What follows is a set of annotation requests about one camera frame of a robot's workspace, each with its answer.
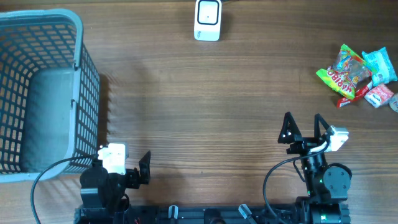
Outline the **green Haribo worms bag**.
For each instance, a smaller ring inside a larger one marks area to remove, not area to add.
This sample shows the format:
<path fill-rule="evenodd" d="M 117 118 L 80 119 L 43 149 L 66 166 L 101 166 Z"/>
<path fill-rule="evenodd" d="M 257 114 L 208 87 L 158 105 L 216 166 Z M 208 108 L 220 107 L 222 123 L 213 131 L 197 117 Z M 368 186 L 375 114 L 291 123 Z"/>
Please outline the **green Haribo worms bag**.
<path fill-rule="evenodd" d="M 376 69 L 346 44 L 340 47 L 332 66 L 316 72 L 326 85 L 349 100 L 354 99 L 357 84 L 375 73 Z"/>

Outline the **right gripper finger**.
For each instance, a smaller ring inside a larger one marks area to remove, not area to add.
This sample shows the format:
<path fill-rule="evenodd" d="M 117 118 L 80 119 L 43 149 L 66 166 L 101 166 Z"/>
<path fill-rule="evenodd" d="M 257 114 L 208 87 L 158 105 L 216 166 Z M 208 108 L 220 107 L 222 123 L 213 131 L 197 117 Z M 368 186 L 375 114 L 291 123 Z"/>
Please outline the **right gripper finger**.
<path fill-rule="evenodd" d="M 292 113 L 286 112 L 277 142 L 280 144 L 292 144 L 299 141 L 302 141 L 302 134 L 292 116 Z"/>
<path fill-rule="evenodd" d="M 314 117 L 314 137 L 319 139 L 321 137 L 320 125 L 327 131 L 330 125 L 323 119 L 321 114 L 316 114 Z"/>

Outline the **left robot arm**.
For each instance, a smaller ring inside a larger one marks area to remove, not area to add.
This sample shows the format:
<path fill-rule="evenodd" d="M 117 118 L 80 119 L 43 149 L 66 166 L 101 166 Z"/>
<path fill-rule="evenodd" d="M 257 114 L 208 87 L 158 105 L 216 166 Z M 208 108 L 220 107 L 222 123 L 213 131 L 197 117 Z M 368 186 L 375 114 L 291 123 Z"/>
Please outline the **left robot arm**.
<path fill-rule="evenodd" d="M 150 157 L 147 152 L 139 168 L 125 174 L 108 173 L 103 162 L 95 159 L 80 176 L 83 204 L 75 210 L 74 223 L 142 223 L 142 215 L 131 207 L 126 189 L 138 189 L 150 181 Z"/>

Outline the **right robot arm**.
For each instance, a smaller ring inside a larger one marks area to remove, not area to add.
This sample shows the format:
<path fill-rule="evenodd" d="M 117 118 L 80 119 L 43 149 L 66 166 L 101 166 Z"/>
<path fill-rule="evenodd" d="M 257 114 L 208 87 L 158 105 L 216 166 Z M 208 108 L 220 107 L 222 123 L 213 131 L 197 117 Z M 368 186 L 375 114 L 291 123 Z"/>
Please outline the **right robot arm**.
<path fill-rule="evenodd" d="M 288 144 L 287 154 L 298 155 L 301 178 L 307 188 L 306 197 L 297 197 L 289 210 L 278 209 L 286 223 L 349 223 L 347 206 L 351 185 L 351 170 L 339 163 L 327 163 L 325 154 L 336 152 L 349 137 L 343 127 L 329 125 L 320 114 L 314 118 L 314 136 L 304 137 L 290 112 L 284 122 L 278 142 Z"/>

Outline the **mint wet wipes pack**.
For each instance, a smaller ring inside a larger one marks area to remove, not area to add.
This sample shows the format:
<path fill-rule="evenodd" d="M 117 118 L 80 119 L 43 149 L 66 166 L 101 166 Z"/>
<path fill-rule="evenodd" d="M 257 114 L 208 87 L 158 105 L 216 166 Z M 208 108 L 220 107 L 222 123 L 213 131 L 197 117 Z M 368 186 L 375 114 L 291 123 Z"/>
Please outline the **mint wet wipes pack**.
<path fill-rule="evenodd" d="M 362 52 L 362 56 L 376 70 L 372 74 L 373 87 L 397 81 L 397 74 L 385 47 L 371 53 Z"/>

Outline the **red Nescafe stick sachet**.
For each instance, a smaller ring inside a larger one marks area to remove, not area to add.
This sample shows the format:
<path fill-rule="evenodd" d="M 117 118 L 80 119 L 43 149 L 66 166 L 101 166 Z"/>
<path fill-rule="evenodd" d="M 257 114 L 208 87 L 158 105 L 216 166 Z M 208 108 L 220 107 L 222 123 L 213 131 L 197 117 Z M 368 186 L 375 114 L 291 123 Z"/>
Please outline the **red Nescafe stick sachet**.
<path fill-rule="evenodd" d="M 353 99 L 348 99 L 348 98 L 340 98 L 337 101 L 336 107 L 337 108 L 341 108 L 345 105 L 348 105 L 352 102 L 358 101 L 362 98 L 364 98 L 364 96 L 373 88 L 373 82 L 370 81 L 366 86 L 356 90 L 355 94 L 354 94 L 354 98 Z"/>

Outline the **green lid jar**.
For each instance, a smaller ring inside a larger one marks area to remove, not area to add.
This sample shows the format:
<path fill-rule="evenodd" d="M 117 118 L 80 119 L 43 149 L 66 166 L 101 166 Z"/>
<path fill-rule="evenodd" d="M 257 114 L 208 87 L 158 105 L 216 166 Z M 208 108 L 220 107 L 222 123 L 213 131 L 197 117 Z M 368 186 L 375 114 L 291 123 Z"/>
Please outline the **green lid jar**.
<path fill-rule="evenodd" d="M 393 111 L 398 113 L 398 93 L 391 97 L 389 100 L 389 106 Z"/>

